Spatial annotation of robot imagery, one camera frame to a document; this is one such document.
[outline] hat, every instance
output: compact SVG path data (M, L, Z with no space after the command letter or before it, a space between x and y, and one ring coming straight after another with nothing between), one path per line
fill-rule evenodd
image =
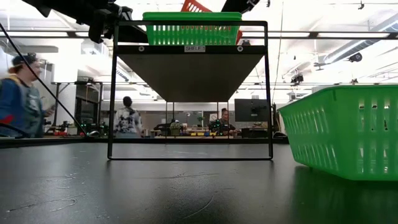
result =
M26 60L26 62L27 62L29 65L31 65L31 64L33 64L34 62L37 61L36 54L23 55L22 57L18 55L18 56L16 56L16 57L14 57L14 59L12 59L12 65L13 65L13 67L11 67L11 68L8 70L8 72L9 72L9 73L16 73L16 72L17 72L17 69L16 69L16 68L19 67L19 66L21 66L21 65L23 65L23 64L25 64L24 59Z

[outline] shelf label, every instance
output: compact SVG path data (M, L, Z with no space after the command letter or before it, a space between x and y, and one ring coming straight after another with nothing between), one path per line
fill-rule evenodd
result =
M184 46L184 52L206 52L206 46Z

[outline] woman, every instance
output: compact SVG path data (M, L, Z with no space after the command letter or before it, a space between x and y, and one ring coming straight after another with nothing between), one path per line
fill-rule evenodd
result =
M114 133L117 138L140 138L142 132L141 115L138 110L131 108L131 98L123 98L124 108L114 115Z
M33 69L33 74L25 61ZM40 75L40 63L35 55L16 56L9 69L10 76L0 83L0 122L10 124L29 134L32 138L43 137L44 117L50 116L53 109L42 109L40 94L33 86ZM19 133L6 128L0 134L17 137Z

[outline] shelf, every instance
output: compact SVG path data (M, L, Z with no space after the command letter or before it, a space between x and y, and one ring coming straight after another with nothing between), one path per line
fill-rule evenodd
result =
M226 102L264 46L119 45L119 57L168 102Z

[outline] green basket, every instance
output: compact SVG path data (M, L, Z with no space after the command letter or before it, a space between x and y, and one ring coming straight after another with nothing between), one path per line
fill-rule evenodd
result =
M351 180L398 180L398 86L334 86L280 113L296 162Z
M153 21L240 21L238 12L145 12ZM149 45L235 45L239 26L146 26Z

